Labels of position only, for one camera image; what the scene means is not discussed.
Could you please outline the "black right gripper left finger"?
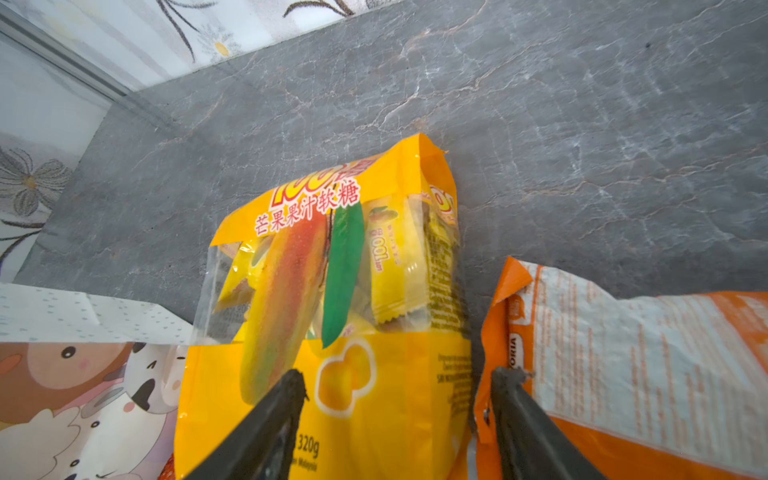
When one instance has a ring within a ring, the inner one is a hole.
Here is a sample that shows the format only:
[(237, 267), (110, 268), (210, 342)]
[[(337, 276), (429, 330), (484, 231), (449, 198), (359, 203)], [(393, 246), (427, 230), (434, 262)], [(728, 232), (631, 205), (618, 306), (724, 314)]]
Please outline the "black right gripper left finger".
[(287, 479), (300, 415), (303, 375), (289, 370), (226, 439), (187, 476), (198, 480)]

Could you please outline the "white cartoon paper bag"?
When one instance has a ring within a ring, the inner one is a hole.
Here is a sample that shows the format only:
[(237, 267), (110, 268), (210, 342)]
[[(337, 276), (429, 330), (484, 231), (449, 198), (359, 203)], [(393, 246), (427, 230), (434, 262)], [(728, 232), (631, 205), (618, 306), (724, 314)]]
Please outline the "white cartoon paper bag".
[(148, 302), (1, 287), (1, 475), (170, 479), (191, 325)]

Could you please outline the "yellow mango candy bag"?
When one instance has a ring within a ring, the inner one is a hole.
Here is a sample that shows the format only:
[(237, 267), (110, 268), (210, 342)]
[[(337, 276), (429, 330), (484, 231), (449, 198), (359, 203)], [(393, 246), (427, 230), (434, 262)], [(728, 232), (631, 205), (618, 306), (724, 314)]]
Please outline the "yellow mango candy bag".
[(291, 369), (287, 479), (465, 479), (472, 360), (456, 185), (427, 136), (279, 185), (208, 251), (175, 434), (187, 476)]

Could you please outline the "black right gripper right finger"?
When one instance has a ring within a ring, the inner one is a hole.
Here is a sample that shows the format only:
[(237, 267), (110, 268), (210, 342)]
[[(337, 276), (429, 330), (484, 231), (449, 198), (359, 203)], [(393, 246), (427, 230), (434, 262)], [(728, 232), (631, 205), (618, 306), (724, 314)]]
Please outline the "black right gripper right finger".
[(498, 368), (491, 377), (502, 477), (602, 479), (604, 475), (524, 390), (527, 379), (520, 368)]

